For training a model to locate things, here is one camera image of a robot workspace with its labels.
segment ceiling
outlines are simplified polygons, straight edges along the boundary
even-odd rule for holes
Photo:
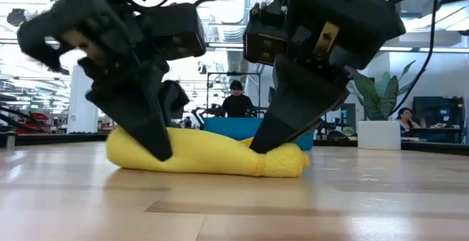
[[[147,0],[137,3],[145,6],[154,6],[162,0]],[[207,42],[242,42],[242,35],[247,22],[247,12],[255,2],[266,0],[226,0],[203,4],[198,8],[200,18],[204,25]],[[195,2],[195,0],[169,0],[167,4]],[[428,44],[422,40],[422,35],[428,33],[431,0],[406,0],[399,5],[404,13],[413,18],[403,18],[409,33],[405,37],[392,42],[397,45]],[[17,96],[19,100],[29,98],[35,103],[42,99],[50,110],[62,110],[67,105],[70,96],[70,76],[51,73],[41,64],[31,60],[20,52],[16,42],[16,27],[6,21],[7,15],[15,8],[25,9],[27,15],[37,15],[48,10],[51,0],[0,0],[0,92]],[[437,29],[448,36],[441,39],[450,39],[457,34],[457,30],[469,29],[469,4],[462,2],[460,5],[448,7],[438,13]],[[453,42],[438,42],[442,46],[451,46]],[[259,69],[255,64],[242,62],[242,52],[233,48],[211,48],[211,51],[199,58],[187,58],[169,62],[171,69],[165,75],[165,79],[181,81],[183,88],[191,97],[191,107],[203,106],[207,97],[207,75],[200,74],[199,68],[205,66],[209,72],[254,72]],[[71,71],[76,60],[83,56],[79,51],[69,53],[61,59],[64,68]],[[228,83],[232,79],[221,76],[210,79],[213,87],[209,91],[209,103],[221,103],[223,96],[228,91]]]

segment potted plant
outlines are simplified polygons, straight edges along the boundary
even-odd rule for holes
[[[363,149],[401,149],[400,126],[397,121],[389,121],[389,116],[397,104],[397,97],[405,94],[412,82],[402,84],[399,81],[409,71],[413,61],[404,67],[400,77],[389,72],[383,74],[376,83],[356,73],[354,84],[349,83],[348,88],[357,95],[359,103],[363,106],[365,117],[369,121],[358,123],[358,147]]]

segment man in black shirt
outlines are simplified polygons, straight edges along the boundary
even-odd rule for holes
[[[243,94],[243,85],[240,81],[233,81],[229,88],[232,95],[225,98],[221,107],[228,117],[246,117],[246,111],[254,106],[251,99]]]

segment wooden floor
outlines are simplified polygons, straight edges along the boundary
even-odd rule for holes
[[[469,240],[469,157],[317,147],[301,179],[119,170],[104,143],[0,152],[1,241]]]

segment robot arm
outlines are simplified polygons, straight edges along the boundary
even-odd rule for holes
[[[59,71],[74,48],[94,80],[86,98],[157,159],[171,157],[171,111],[188,103],[178,83],[162,78],[167,61],[205,53],[196,4],[142,7],[132,0],[58,0],[18,31],[21,50]],[[245,58],[273,66],[276,93],[251,148],[291,141],[340,106],[356,70],[386,40],[405,33],[394,10],[401,0],[274,0],[256,4],[244,35]],[[59,45],[48,45],[54,38]]]

